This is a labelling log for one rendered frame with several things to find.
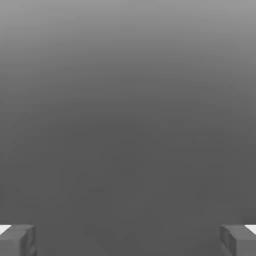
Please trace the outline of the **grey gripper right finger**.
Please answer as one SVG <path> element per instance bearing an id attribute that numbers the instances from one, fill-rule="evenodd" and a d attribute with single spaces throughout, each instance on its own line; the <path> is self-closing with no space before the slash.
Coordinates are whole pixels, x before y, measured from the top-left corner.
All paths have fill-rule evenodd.
<path id="1" fill-rule="evenodd" d="M 256 224 L 221 225 L 218 234 L 223 256 L 256 256 Z"/>

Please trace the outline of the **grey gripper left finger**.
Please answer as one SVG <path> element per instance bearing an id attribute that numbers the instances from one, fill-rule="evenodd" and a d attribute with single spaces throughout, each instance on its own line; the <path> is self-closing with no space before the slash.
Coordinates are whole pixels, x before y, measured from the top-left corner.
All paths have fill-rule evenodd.
<path id="1" fill-rule="evenodd" d="M 0 224 L 0 256 L 37 256 L 36 226 Z"/>

